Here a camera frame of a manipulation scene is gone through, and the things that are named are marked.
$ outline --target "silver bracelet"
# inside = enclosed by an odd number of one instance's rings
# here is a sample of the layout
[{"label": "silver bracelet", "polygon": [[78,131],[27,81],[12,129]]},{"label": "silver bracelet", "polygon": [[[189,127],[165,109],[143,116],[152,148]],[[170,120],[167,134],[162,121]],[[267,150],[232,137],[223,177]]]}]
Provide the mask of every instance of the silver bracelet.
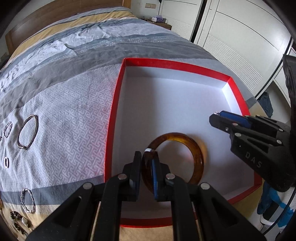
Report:
[{"label": "silver bracelet", "polygon": [[6,126],[5,126],[5,128],[4,128],[4,130],[3,130],[3,135],[4,135],[5,138],[7,138],[7,137],[9,136],[9,134],[10,134],[10,132],[11,132],[11,128],[12,128],[12,122],[10,121],[10,122],[8,122],[8,123],[6,124]]},{"label": "silver bracelet", "polygon": [[[31,199],[32,199],[32,209],[29,210],[26,206],[25,206],[25,203],[24,203],[24,192],[27,191],[30,196],[31,196]],[[22,190],[22,193],[20,195],[20,203],[22,204],[24,210],[27,212],[27,213],[34,213],[35,212],[35,209],[36,209],[36,205],[35,205],[35,201],[34,201],[34,197],[33,197],[33,194],[31,192],[31,190],[25,188]]]},{"label": "silver bracelet", "polygon": [[[34,136],[33,136],[32,140],[31,140],[31,142],[29,143],[29,145],[27,145],[27,146],[23,146],[22,144],[20,144],[20,133],[21,133],[22,129],[24,128],[25,124],[27,124],[27,122],[28,122],[30,119],[32,119],[32,118],[35,118],[35,121],[36,121],[36,126],[35,126]],[[36,116],[36,115],[30,115],[30,116],[25,120],[25,122],[23,123],[23,125],[22,125],[22,127],[21,127],[21,129],[20,129],[20,131],[19,131],[19,134],[17,135],[17,145],[18,145],[18,148],[19,148],[19,149],[28,150],[28,148],[32,145],[32,143],[33,143],[33,141],[34,141],[34,139],[35,139],[35,137],[36,137],[36,135],[37,135],[37,132],[38,132],[38,116]]]}]

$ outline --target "yellow fabric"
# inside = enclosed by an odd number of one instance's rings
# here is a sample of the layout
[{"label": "yellow fabric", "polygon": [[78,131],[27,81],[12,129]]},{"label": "yellow fabric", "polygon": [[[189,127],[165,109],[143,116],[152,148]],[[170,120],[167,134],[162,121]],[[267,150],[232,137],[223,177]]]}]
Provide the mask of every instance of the yellow fabric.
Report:
[{"label": "yellow fabric", "polygon": [[249,218],[254,210],[257,209],[259,200],[262,195],[262,190],[263,185],[261,185],[261,187],[245,197],[243,200],[233,204],[232,206],[235,207],[236,210],[238,210],[245,218]]},{"label": "yellow fabric", "polygon": [[[59,205],[40,205],[36,206],[35,213],[27,213],[22,205],[15,205],[11,203],[2,202],[2,209],[0,209],[0,214],[3,217],[6,225],[9,227],[13,235],[19,240],[24,241],[25,236],[22,235],[13,225],[11,221],[10,212],[17,211],[20,215],[25,217],[30,221],[33,227],[37,227],[44,219],[46,219],[54,210],[58,208]],[[31,230],[27,228],[24,224],[20,221],[17,223],[27,232],[31,233]]]},{"label": "yellow fabric", "polygon": [[119,230],[120,241],[172,241],[173,226],[160,228],[123,228]]},{"label": "yellow fabric", "polygon": [[108,13],[99,13],[96,15],[91,16],[85,16],[81,17],[79,19],[73,20],[71,22],[67,23],[60,23],[57,25],[53,25],[42,32],[30,37],[26,41],[24,41],[21,45],[17,47],[17,49],[14,51],[14,53],[11,56],[11,60],[14,59],[16,56],[24,52],[26,49],[30,48],[37,42],[46,39],[49,36],[52,36],[56,33],[62,32],[66,29],[73,28],[79,25],[84,25],[87,23],[96,23],[96,22],[102,22],[109,19],[119,19],[119,18],[125,18],[125,17],[131,17],[136,18],[131,12],[129,11],[116,11],[116,12],[108,12]]},{"label": "yellow fabric", "polygon": [[267,117],[266,113],[264,112],[264,110],[262,109],[261,105],[258,102],[256,102],[249,109],[249,112],[250,112],[251,116],[260,115],[260,116]]}]

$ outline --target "wooden headboard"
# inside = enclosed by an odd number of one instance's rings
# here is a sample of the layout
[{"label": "wooden headboard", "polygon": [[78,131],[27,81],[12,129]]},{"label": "wooden headboard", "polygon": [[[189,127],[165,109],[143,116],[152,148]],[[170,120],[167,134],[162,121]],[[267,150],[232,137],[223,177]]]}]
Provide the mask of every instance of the wooden headboard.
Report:
[{"label": "wooden headboard", "polygon": [[54,0],[31,13],[6,34],[8,52],[12,55],[23,41],[56,21],[77,13],[116,6],[131,8],[131,0]]}]

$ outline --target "amber bangle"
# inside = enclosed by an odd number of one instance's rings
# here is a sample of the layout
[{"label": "amber bangle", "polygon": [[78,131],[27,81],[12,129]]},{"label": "amber bangle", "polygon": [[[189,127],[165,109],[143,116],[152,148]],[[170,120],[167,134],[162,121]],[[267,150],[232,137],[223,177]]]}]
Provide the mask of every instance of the amber bangle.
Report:
[{"label": "amber bangle", "polygon": [[157,137],[154,141],[150,143],[148,148],[152,149],[151,152],[144,152],[142,158],[142,178],[146,185],[146,187],[153,193],[153,182],[151,176],[151,161],[153,159],[154,151],[159,147],[163,142],[170,141],[178,141],[183,143],[190,150],[193,160],[194,160],[194,170],[193,175],[189,181],[191,184],[198,184],[202,178],[203,170],[204,170],[204,160],[202,151],[199,145],[189,136],[178,133],[171,132]]}]

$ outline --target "clothing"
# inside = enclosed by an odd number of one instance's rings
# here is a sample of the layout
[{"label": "clothing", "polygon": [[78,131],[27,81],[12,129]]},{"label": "clothing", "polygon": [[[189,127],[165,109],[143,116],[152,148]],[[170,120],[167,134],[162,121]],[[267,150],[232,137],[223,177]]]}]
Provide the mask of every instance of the clothing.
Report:
[{"label": "clothing", "polygon": [[269,94],[267,92],[263,92],[263,94],[259,97],[258,102],[261,105],[261,107],[263,108],[263,110],[266,113],[266,115],[268,116],[268,118],[271,118],[274,110],[273,110],[271,102],[270,102]]},{"label": "clothing", "polygon": [[[273,189],[267,182],[265,182],[263,185],[263,193],[261,196],[261,200],[257,207],[257,214],[263,214],[270,207],[272,202],[277,203],[281,208],[285,208],[293,191],[294,187],[291,187],[286,192],[278,192],[275,189]],[[284,216],[277,223],[278,227],[280,228],[280,231],[282,231],[286,227],[295,209],[296,198],[292,200]]]}]

